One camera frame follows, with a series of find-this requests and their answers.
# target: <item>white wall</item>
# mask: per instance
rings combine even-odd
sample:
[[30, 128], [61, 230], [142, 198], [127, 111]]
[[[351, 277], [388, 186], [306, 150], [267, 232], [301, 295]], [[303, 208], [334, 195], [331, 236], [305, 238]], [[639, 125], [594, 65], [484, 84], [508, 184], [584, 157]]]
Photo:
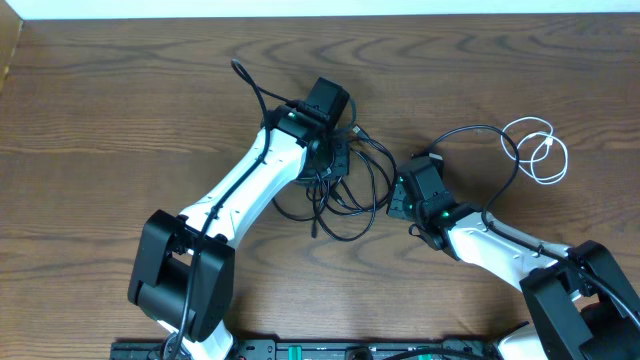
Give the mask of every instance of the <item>white wall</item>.
[[7, 0], [25, 20], [640, 12], [640, 0]]

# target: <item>coiled white cable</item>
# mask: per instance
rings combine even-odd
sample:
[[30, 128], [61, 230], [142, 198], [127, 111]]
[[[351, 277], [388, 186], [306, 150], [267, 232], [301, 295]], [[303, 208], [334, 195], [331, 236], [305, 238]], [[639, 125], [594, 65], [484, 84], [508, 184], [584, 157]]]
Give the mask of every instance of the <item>coiled white cable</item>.
[[[531, 160], [520, 160], [520, 169], [522, 170], [522, 172], [524, 172], [525, 174], [527, 174], [527, 176], [529, 176], [530, 178], [532, 178], [533, 180], [535, 180], [538, 184], [540, 185], [552, 185], [555, 184], [557, 182], [559, 182], [560, 180], [562, 180], [562, 178], [564, 178], [564, 176], [567, 174], [567, 169], [569, 167], [569, 151], [567, 150], [567, 146], [564, 144], [564, 142], [562, 142], [562, 140], [558, 139], [557, 136], [553, 135], [553, 126], [551, 125], [551, 123], [549, 123], [548, 121], [535, 117], [535, 116], [526, 116], [517, 120], [514, 120], [512, 122], [510, 122], [509, 124], [507, 124], [507, 126], [505, 126], [502, 129], [502, 132], [506, 133], [507, 129], [509, 127], [511, 127], [514, 124], [517, 124], [519, 122], [522, 121], [528, 121], [528, 120], [532, 120], [532, 121], [538, 121], [541, 122], [545, 125], [547, 125], [549, 127], [549, 131], [536, 131], [534, 133], [531, 133], [527, 136], [525, 136], [524, 138], [522, 138], [522, 140], [520, 140], [520, 142], [518, 143], [518, 150], [520, 150], [520, 146], [522, 146], [522, 144], [524, 144], [525, 142], [527, 142], [528, 140], [531, 140], [535, 137], [541, 136], [544, 137], [544, 140], [540, 143], [540, 145], [538, 145], [538, 147], [536, 147], [535, 150], [533, 150], [533, 153], [531, 153]], [[534, 169], [534, 164], [541, 162], [542, 160], [546, 159], [547, 156], [549, 156], [549, 153], [551, 152], [551, 146], [553, 146], [553, 142], [556, 141], [558, 144], [560, 144], [560, 146], [562, 147], [562, 150], [564, 151], [564, 166], [562, 168], [562, 170], [560, 172], [558, 172], [555, 175], [549, 176], [549, 177], [544, 177], [544, 178], [540, 178], [536, 175], [535, 169]], [[516, 160], [516, 158], [514, 157], [514, 155], [512, 155], [509, 150], [507, 150], [506, 145], [504, 144], [504, 138], [500, 137], [500, 143], [502, 144], [502, 149], [504, 150], [504, 152], [507, 154], [507, 156], [509, 156], [511, 158], [511, 160]], [[545, 152], [544, 155], [542, 155], [539, 158], [536, 158], [536, 155], [538, 154], [538, 152], [540, 151], [540, 149], [542, 149], [542, 147], [545, 147]], [[529, 164], [529, 170], [525, 169], [522, 164]]]

